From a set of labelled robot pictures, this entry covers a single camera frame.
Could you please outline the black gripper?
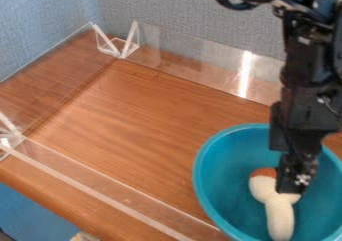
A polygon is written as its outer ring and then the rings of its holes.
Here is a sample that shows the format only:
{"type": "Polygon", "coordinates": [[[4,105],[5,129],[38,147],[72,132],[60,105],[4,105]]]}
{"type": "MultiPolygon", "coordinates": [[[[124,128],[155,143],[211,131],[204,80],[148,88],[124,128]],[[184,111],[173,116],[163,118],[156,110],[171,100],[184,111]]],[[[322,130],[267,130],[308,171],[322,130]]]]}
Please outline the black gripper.
{"type": "Polygon", "coordinates": [[[304,193],[318,173],[322,140],[340,129],[342,85],[283,85],[270,117],[270,148],[282,153],[278,193],[304,193]]]}

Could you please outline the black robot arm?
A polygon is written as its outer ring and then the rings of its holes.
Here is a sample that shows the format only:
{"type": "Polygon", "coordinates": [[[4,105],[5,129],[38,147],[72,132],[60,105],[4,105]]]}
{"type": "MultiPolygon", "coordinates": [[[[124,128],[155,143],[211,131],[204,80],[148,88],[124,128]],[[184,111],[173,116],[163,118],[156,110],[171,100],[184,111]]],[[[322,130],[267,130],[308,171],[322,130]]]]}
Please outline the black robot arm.
{"type": "Polygon", "coordinates": [[[282,153],[276,191],[300,194],[318,172],[322,140],[342,131],[342,0],[215,0],[235,11],[272,6],[286,62],[271,106],[270,148],[282,153]]]}

